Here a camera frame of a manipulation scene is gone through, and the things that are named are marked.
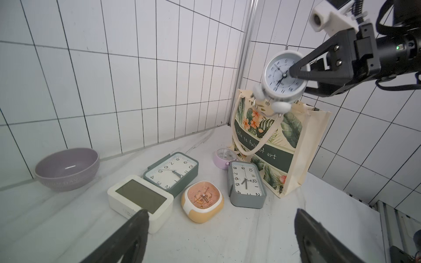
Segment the white twin-bell alarm clock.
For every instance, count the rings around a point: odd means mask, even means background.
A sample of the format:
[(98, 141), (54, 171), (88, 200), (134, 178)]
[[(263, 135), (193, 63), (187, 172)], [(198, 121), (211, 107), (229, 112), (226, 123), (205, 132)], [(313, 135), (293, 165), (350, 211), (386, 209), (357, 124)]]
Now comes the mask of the white twin-bell alarm clock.
[(269, 60), (261, 84), (253, 88), (254, 103), (266, 101), (275, 114), (290, 112), (292, 104), (302, 96), (308, 85), (307, 80), (291, 75), (291, 67), (302, 58), (300, 52), (284, 50)]

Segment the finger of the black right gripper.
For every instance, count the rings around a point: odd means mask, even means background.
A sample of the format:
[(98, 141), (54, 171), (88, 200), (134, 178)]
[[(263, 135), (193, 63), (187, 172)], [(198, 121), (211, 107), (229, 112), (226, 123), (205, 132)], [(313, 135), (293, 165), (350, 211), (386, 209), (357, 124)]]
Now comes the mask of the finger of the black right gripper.
[(353, 78), (307, 78), (307, 80), (317, 82), (317, 87), (307, 85), (305, 92), (323, 98), (343, 94), (357, 83), (357, 80)]
[[(356, 59), (355, 40), (354, 28), (341, 30), (296, 62), (288, 72), (292, 77), (301, 80), (352, 80), (353, 61)], [(307, 69), (312, 62), (320, 59), (326, 60), (322, 65), (328, 65), (329, 69)]]

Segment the cream canvas floral tote bag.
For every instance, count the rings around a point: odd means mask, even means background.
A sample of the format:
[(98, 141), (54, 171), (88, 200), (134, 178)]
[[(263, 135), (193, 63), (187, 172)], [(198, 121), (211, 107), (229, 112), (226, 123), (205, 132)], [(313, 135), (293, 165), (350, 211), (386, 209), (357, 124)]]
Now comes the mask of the cream canvas floral tote bag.
[(278, 198), (303, 185), (331, 113), (301, 101), (276, 114), (252, 91), (237, 90), (231, 115), (231, 147), (241, 161), (254, 163)]

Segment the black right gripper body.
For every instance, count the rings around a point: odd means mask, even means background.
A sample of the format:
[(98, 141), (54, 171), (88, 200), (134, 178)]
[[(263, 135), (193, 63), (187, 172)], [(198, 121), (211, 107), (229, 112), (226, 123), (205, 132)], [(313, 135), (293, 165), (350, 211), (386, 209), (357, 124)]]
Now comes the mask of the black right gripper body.
[(359, 27), (354, 42), (356, 62), (354, 80), (388, 82), (399, 75), (414, 73), (421, 81), (421, 30), (416, 28), (402, 35), (376, 38), (373, 25)]

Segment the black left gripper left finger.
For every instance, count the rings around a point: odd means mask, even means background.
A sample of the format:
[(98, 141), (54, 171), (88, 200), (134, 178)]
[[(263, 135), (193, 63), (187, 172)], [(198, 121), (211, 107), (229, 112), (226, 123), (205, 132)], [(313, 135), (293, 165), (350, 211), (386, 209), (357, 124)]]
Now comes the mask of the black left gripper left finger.
[(149, 214), (146, 209), (135, 213), (111, 235), (84, 263), (141, 263), (148, 241)]

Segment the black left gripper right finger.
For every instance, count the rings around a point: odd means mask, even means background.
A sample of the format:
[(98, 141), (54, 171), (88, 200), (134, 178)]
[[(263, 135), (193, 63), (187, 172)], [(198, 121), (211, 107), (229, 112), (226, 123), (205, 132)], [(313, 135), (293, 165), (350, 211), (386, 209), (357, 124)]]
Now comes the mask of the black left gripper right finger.
[(303, 209), (297, 209), (294, 229), (303, 263), (361, 263), (362, 260)]

